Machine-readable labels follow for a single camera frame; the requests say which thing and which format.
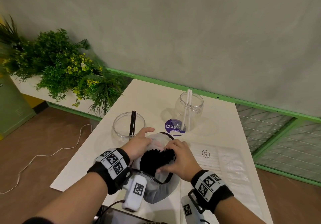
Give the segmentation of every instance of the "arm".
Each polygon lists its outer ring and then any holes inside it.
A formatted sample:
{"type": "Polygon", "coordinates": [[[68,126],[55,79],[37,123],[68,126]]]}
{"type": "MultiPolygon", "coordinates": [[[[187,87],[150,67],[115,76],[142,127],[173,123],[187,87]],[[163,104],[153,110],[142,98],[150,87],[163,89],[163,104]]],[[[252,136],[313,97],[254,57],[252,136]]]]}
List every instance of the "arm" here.
{"type": "MultiPolygon", "coordinates": [[[[167,149],[173,149],[176,154],[176,161],[172,165],[165,165],[157,171],[168,171],[175,173],[181,179],[191,182],[193,177],[202,170],[195,160],[191,150],[185,141],[170,141],[167,149]]],[[[247,209],[234,197],[221,200],[214,211],[220,224],[264,224],[253,212],[247,209]]]]}
{"type": "MultiPolygon", "coordinates": [[[[151,139],[146,138],[145,133],[153,131],[154,128],[143,128],[121,147],[130,161],[145,153],[147,146],[151,143],[151,139]]],[[[88,224],[93,221],[107,193],[108,187],[104,179],[96,172],[89,172],[45,206],[36,216],[46,218],[54,224],[88,224]]]]}

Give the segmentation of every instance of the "artificial plant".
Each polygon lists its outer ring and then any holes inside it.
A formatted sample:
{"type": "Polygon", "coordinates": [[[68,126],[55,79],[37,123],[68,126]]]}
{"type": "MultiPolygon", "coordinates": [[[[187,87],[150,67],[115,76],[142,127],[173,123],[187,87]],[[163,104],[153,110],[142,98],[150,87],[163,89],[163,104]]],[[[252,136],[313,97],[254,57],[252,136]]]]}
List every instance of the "artificial plant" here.
{"type": "Polygon", "coordinates": [[[72,43],[64,29],[40,32],[30,41],[18,34],[11,18],[11,24],[5,21],[0,26],[0,43],[4,45],[3,68],[23,82],[40,75],[36,89],[48,89],[55,101],[65,99],[66,92],[72,90],[76,94],[74,106],[91,99],[90,110],[106,114],[127,85],[123,76],[110,73],[102,63],[81,53],[89,48],[86,39],[72,43]]]}

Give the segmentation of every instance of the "floor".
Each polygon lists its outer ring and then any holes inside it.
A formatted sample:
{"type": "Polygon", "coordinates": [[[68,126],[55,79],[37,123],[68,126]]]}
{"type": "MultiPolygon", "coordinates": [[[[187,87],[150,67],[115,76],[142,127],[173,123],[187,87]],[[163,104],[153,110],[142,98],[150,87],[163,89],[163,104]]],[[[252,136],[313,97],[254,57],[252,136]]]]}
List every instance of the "floor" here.
{"type": "MultiPolygon", "coordinates": [[[[18,172],[37,154],[50,155],[76,144],[87,118],[47,108],[0,141],[0,192],[12,188],[18,172]]],[[[22,173],[19,185],[0,195],[0,223],[19,224],[60,192],[50,184],[90,134],[83,128],[79,144],[52,157],[37,157],[22,173]]],[[[321,188],[257,170],[274,224],[319,223],[321,188]]]]}

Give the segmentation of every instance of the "wrist strap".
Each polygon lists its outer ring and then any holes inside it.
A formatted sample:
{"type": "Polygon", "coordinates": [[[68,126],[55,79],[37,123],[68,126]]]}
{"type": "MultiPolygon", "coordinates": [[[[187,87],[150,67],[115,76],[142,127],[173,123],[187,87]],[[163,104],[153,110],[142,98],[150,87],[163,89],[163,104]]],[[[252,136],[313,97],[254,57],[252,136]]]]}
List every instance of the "wrist strap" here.
{"type": "Polygon", "coordinates": [[[211,210],[214,214],[217,204],[224,199],[234,196],[225,182],[215,173],[208,170],[200,170],[192,178],[193,191],[199,206],[211,210]]]}
{"type": "Polygon", "coordinates": [[[95,159],[87,173],[98,173],[108,187],[108,194],[114,194],[132,175],[128,164],[129,157],[125,151],[120,148],[108,149],[95,159]]]}

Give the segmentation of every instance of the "qr code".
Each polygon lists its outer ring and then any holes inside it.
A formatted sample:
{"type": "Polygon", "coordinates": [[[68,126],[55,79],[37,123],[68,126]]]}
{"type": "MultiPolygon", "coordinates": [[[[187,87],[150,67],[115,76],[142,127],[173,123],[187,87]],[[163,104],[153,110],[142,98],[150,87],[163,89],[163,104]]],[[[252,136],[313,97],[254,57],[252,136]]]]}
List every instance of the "qr code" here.
{"type": "Polygon", "coordinates": [[[207,178],[204,179],[203,181],[209,188],[215,183],[215,181],[208,176],[207,178]]]}
{"type": "Polygon", "coordinates": [[[106,160],[111,164],[113,165],[116,161],[118,161],[118,157],[115,156],[114,154],[111,154],[110,156],[108,156],[106,158],[106,160]]]}
{"type": "Polygon", "coordinates": [[[134,188],[134,194],[138,194],[139,196],[142,196],[142,191],[144,190],[144,186],[136,183],[135,188],[134,188]]]}
{"type": "Polygon", "coordinates": [[[111,151],[107,150],[107,151],[105,151],[104,153],[102,153],[100,156],[106,156],[106,155],[108,155],[110,152],[111,152],[111,151]]]}
{"type": "Polygon", "coordinates": [[[205,197],[206,193],[207,193],[208,189],[207,187],[205,187],[204,184],[201,184],[198,188],[198,192],[203,196],[205,197]]]}
{"type": "Polygon", "coordinates": [[[214,178],[215,181],[220,181],[221,179],[215,173],[211,174],[211,177],[214,178]]]}
{"type": "Polygon", "coordinates": [[[189,206],[189,204],[184,205],[183,209],[184,209],[184,212],[185,212],[185,216],[189,216],[189,215],[192,214],[191,207],[189,206]]]}
{"type": "Polygon", "coordinates": [[[123,166],[121,165],[120,162],[118,162],[117,164],[115,164],[113,166],[113,169],[115,170],[115,173],[118,175],[119,173],[121,173],[123,171],[123,166]]]}

